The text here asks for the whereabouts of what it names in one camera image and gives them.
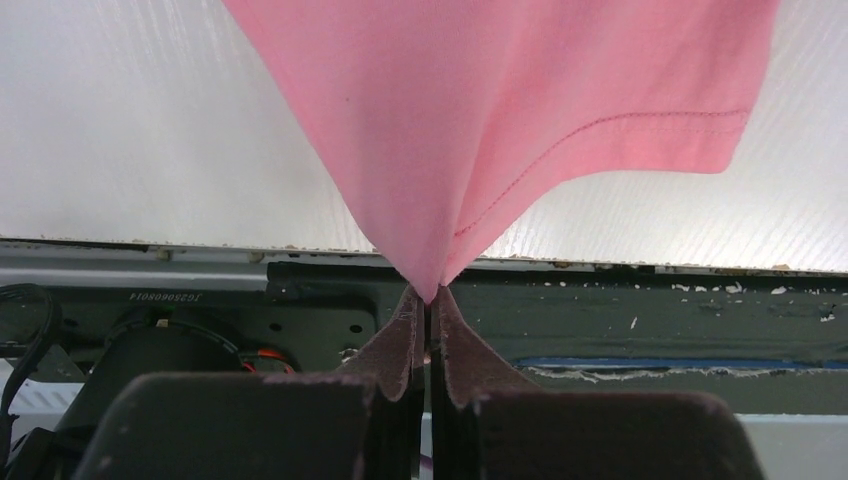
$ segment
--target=white surface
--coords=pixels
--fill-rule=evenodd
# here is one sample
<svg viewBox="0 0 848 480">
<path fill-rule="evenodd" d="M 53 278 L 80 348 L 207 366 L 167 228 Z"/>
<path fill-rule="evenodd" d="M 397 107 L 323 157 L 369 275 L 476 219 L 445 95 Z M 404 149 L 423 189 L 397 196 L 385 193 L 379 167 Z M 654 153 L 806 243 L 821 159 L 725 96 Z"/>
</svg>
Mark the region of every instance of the white surface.
<svg viewBox="0 0 848 480">
<path fill-rule="evenodd" d="M 848 2 L 784 0 L 721 175 L 566 183 L 495 257 L 848 272 Z M 0 235 L 371 251 L 214 0 L 0 3 Z"/>
</svg>

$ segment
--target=red wire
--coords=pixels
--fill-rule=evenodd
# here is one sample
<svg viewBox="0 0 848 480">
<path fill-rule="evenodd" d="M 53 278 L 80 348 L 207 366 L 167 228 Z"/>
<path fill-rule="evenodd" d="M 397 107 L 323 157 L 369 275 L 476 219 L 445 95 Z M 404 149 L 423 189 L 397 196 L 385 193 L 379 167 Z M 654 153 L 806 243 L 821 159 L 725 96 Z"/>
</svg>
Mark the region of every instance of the red wire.
<svg viewBox="0 0 848 480">
<path fill-rule="evenodd" d="M 279 360 L 281 362 L 288 362 L 289 361 L 289 359 L 286 358 L 285 355 L 283 355 L 282 353 L 280 353 L 276 350 L 271 350 L 270 348 L 260 348 L 259 349 L 259 356 L 260 357 L 266 357 L 266 358 L 276 358 L 277 360 Z"/>
<path fill-rule="evenodd" d="M 283 362 L 283 365 L 285 366 L 286 373 L 294 373 L 294 369 L 291 367 L 291 365 L 289 365 L 289 359 L 286 358 L 285 355 L 283 355 L 282 353 L 280 353 L 276 350 L 271 350 L 270 348 L 260 348 L 259 349 L 259 356 L 262 357 L 262 358 L 273 358 L 275 360 L 279 360 L 279 361 Z"/>
</svg>

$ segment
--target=black cable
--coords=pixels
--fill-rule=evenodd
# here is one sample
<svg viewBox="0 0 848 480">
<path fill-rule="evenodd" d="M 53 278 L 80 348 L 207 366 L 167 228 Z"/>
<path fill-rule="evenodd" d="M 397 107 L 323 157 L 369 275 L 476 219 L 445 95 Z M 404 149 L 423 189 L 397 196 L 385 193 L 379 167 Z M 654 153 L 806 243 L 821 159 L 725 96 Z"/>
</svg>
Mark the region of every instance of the black cable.
<svg viewBox="0 0 848 480">
<path fill-rule="evenodd" d="M 53 301 L 50 293 L 34 284 L 17 284 L 0 287 L 0 303 L 16 302 L 31 303 L 40 302 L 46 308 L 46 317 L 41 325 L 38 335 L 26 347 L 26 351 L 15 364 L 6 386 L 3 388 L 2 400 L 0 400 L 0 468 L 5 468 L 6 461 L 12 448 L 12 424 L 18 415 L 10 415 L 9 407 L 15 399 L 21 385 L 35 372 L 41 359 L 56 343 L 61 332 L 62 309 L 58 303 Z"/>
</svg>

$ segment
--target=white panel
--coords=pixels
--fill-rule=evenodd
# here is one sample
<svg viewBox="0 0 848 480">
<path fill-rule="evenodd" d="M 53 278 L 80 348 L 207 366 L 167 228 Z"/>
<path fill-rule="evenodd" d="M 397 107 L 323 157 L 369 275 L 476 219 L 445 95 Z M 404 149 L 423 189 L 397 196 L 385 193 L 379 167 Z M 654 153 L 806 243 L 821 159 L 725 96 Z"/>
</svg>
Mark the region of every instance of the white panel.
<svg viewBox="0 0 848 480">
<path fill-rule="evenodd" d="M 217 1 L 0 2 L 0 235 L 371 250 Z"/>
<path fill-rule="evenodd" d="M 496 257 L 848 272 L 848 2 L 784 0 L 721 175 L 566 183 Z M 0 2 L 0 235 L 370 251 L 217 1 Z"/>
</svg>

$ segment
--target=pink fabric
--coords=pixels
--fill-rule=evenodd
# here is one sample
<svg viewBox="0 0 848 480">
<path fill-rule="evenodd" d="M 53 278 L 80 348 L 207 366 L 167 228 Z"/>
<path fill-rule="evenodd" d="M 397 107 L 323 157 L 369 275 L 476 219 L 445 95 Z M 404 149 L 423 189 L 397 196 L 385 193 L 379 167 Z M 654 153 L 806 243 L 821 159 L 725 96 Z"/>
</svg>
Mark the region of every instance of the pink fabric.
<svg viewBox="0 0 848 480">
<path fill-rule="evenodd" d="M 362 231 L 429 301 L 560 182 L 722 171 L 778 1 L 224 3 Z"/>
</svg>

